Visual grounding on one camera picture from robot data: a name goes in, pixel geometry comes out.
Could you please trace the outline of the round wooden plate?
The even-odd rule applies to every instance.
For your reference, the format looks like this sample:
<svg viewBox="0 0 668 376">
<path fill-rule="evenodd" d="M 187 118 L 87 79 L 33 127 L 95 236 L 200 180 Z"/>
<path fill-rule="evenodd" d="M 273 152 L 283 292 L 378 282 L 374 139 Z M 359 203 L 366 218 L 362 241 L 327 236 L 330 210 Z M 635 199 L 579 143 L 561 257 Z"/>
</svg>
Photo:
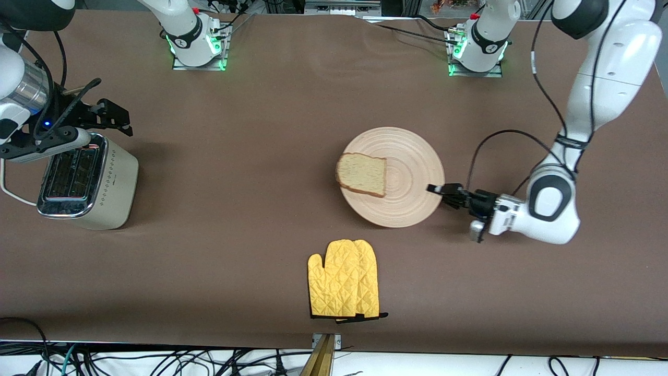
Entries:
<svg viewBox="0 0 668 376">
<path fill-rule="evenodd" d="M 441 197 L 428 192 L 427 186 L 444 185 L 444 167 L 434 148 L 416 133 L 398 127 L 374 128 L 353 138 L 343 152 L 386 159 L 383 198 L 341 189 L 363 219 L 384 228 L 407 228 L 436 211 Z"/>
</svg>

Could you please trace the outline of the slice of bread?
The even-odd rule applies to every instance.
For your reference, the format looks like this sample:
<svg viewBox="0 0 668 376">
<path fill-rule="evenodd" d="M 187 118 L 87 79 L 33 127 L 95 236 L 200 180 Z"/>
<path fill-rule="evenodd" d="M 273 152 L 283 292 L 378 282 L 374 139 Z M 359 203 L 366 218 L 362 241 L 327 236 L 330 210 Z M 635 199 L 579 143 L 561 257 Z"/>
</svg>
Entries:
<svg viewBox="0 0 668 376">
<path fill-rule="evenodd" d="M 343 153 L 336 165 L 339 186 L 377 198 L 386 196 L 387 159 L 363 153 Z"/>
</svg>

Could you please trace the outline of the cream and chrome toaster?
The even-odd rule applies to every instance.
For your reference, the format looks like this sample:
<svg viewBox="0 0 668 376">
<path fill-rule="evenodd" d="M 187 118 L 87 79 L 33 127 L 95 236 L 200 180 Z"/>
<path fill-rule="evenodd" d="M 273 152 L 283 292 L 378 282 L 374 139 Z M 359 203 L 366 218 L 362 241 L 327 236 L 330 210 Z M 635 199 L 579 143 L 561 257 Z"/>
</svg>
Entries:
<svg viewBox="0 0 668 376">
<path fill-rule="evenodd" d="M 79 228 L 120 228 L 129 218 L 138 171 L 136 157 L 91 133 L 88 145 L 50 157 L 36 208 L 43 217 Z"/>
</svg>

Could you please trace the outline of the yellow quilted oven mitt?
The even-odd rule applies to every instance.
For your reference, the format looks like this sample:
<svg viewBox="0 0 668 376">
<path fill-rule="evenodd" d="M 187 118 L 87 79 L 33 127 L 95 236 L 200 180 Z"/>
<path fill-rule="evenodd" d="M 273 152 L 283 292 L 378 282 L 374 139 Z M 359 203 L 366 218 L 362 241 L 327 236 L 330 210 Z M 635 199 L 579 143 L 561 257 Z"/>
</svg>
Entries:
<svg viewBox="0 0 668 376">
<path fill-rule="evenodd" d="M 366 240 L 332 241 L 324 255 L 310 255 L 307 278 L 313 319 L 343 324 L 388 316 L 380 309 L 377 259 Z"/>
</svg>

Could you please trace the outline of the brown table cover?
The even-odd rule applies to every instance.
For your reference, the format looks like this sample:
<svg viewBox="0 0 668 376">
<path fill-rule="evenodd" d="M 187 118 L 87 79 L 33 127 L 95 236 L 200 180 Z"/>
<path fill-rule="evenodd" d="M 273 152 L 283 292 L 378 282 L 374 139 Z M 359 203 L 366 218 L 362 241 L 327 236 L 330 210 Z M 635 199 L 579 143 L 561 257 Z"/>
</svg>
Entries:
<svg viewBox="0 0 668 376">
<path fill-rule="evenodd" d="M 0 317 L 49 340 L 305 348 L 341 333 L 356 351 L 668 356 L 668 99 L 651 72 L 582 158 L 581 226 L 566 245 L 468 235 L 442 205 L 409 228 L 349 207 L 337 159 L 364 131 L 413 131 L 464 183 L 485 136 L 551 143 L 533 81 L 534 22 L 516 24 L 496 79 L 448 76 L 435 41 L 349 16 L 260 15 L 232 36 L 224 72 L 174 71 L 150 12 L 79 10 L 62 31 L 68 83 L 125 107 L 105 131 L 140 174 L 112 231 L 41 217 L 0 191 Z M 366 240 L 388 316 L 310 316 L 307 261 Z"/>
</svg>

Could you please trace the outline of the aluminium profile bar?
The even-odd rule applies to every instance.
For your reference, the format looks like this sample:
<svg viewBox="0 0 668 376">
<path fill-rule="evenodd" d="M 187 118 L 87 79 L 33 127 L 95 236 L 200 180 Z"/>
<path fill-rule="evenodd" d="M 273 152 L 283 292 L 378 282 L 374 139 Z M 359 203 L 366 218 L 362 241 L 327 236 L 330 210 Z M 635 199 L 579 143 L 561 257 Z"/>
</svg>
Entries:
<svg viewBox="0 0 668 376">
<path fill-rule="evenodd" d="M 338 333 L 314 333 L 313 351 L 299 376 L 331 376 L 334 355 L 340 350 L 342 340 Z"/>
</svg>

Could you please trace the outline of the grey metal equipment box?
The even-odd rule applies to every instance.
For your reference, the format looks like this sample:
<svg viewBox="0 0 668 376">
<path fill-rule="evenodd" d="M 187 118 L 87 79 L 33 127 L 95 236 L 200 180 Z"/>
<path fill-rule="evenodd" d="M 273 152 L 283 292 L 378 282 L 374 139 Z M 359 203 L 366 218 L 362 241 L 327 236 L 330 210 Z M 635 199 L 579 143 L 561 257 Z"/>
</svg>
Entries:
<svg viewBox="0 0 668 376">
<path fill-rule="evenodd" d="M 381 0 L 305 0 L 303 14 L 380 17 Z"/>
</svg>

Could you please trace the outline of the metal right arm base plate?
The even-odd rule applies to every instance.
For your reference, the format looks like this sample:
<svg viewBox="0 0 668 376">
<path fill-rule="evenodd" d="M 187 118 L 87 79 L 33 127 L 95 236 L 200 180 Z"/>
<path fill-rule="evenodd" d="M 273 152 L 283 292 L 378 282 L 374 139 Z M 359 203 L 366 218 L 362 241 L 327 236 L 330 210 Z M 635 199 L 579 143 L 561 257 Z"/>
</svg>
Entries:
<svg viewBox="0 0 668 376">
<path fill-rule="evenodd" d="M 207 36 L 207 52 L 211 53 L 212 59 L 200 66 L 188 66 L 184 64 L 177 58 L 176 50 L 170 45 L 170 52 L 173 56 L 172 69 L 174 71 L 225 71 L 231 47 L 232 31 L 233 28 L 229 27 Z"/>
</svg>

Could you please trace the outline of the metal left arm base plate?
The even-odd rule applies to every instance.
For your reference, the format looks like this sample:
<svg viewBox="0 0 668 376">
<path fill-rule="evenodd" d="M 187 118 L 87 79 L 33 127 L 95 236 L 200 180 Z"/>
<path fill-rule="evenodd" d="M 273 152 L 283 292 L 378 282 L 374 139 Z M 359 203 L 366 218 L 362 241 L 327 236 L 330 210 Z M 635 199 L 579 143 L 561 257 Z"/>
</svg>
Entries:
<svg viewBox="0 0 668 376">
<path fill-rule="evenodd" d="M 448 54 L 448 71 L 450 76 L 466 76 L 475 78 L 501 78 L 503 69 L 501 60 L 508 43 L 501 47 L 492 44 L 492 53 L 484 52 L 474 40 L 468 38 L 465 29 L 449 28 L 444 31 Z"/>
</svg>

